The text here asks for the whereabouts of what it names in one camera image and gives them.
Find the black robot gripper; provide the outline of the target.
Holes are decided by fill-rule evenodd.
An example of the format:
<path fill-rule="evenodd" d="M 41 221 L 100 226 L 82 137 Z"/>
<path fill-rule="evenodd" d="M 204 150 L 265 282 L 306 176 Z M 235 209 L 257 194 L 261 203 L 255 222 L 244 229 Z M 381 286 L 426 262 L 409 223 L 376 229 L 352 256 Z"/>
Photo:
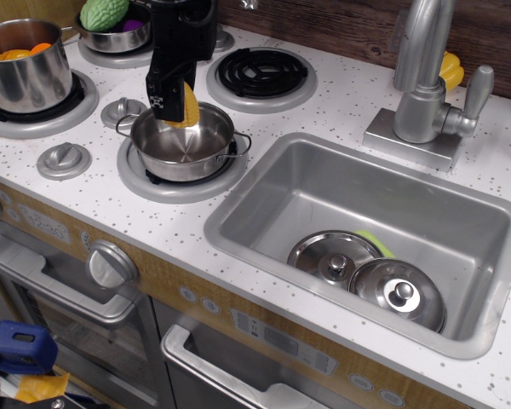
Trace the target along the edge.
<path fill-rule="evenodd" d="M 197 64 L 214 53 L 217 1 L 151 1 L 153 54 L 146 92 L 156 119 L 185 119 L 184 84 L 195 84 Z"/>

